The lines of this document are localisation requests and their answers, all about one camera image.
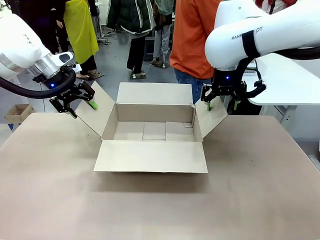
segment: jeans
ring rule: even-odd
[[[174,73],[179,84],[191,84],[193,104],[200,99],[203,84],[211,83],[211,79],[198,79],[177,69]]]
[[[171,25],[165,25],[162,29],[154,32],[154,51],[153,57],[155,59],[167,55],[169,52],[169,39],[170,39],[170,27]]]

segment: white robotic arm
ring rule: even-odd
[[[261,93],[266,89],[262,82],[250,94],[241,90],[246,67],[260,56],[278,53],[292,59],[320,58],[319,13],[320,1],[313,0],[272,15],[260,10],[252,0],[223,0],[215,28],[205,44],[206,58],[215,70],[214,82],[204,86],[201,100],[209,103],[221,95],[252,98]],[[213,93],[206,98],[209,89]]]
[[[65,66],[73,58],[70,52],[53,55],[15,14],[0,18],[0,33],[0,87],[28,98],[51,98],[50,102],[58,112],[69,112],[75,118],[77,115],[70,108],[72,101],[82,99],[92,108],[97,107],[92,101],[95,91],[84,81],[76,85],[75,72]],[[49,90],[34,91],[8,81],[24,70]]]

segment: person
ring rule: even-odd
[[[38,35],[43,45],[55,54],[56,31],[50,28],[52,2],[46,0],[8,0],[8,4],[11,6],[12,13],[22,18]]]
[[[91,18],[91,14],[93,17],[98,15],[95,0],[57,0],[55,9],[56,23],[61,29],[65,26],[75,58],[82,68],[77,77],[93,81],[104,76],[97,71],[94,57],[99,51]]]
[[[174,0],[154,0],[153,17],[156,26],[154,33],[153,60],[151,64],[155,66],[162,66],[165,61],[165,56],[169,52],[173,6]]]
[[[210,83],[214,70],[205,55],[205,43],[215,27],[222,0],[176,0],[170,64],[179,84],[191,84],[195,104],[203,83]]]
[[[62,52],[68,52],[69,51],[69,45],[68,45],[68,34],[65,27],[65,22],[62,22],[63,28],[60,28],[57,25],[57,11],[55,8],[51,9],[51,16],[50,16],[50,28],[56,32],[55,39],[54,39],[54,47],[55,47],[55,53],[59,53],[59,44],[61,47]]]
[[[126,64],[131,70],[130,78],[143,79],[146,77],[142,71],[146,36],[156,25],[150,0],[111,0],[106,26],[115,29],[117,23],[131,37]]]
[[[255,0],[255,4],[264,12],[269,14],[273,1],[274,0]],[[287,7],[294,5],[296,2],[297,0],[276,0],[272,13],[274,14],[283,9],[286,9]]]

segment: yellow apron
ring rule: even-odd
[[[63,19],[75,58],[83,64],[99,51],[88,0],[67,1]]]

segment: small cardboard box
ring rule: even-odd
[[[7,112],[4,118],[8,124],[21,124],[30,114],[35,112],[31,104],[17,104]]]
[[[207,173],[203,138],[227,117],[219,97],[192,104],[189,84],[122,82],[117,101],[94,83],[76,114],[102,144],[95,172]]]

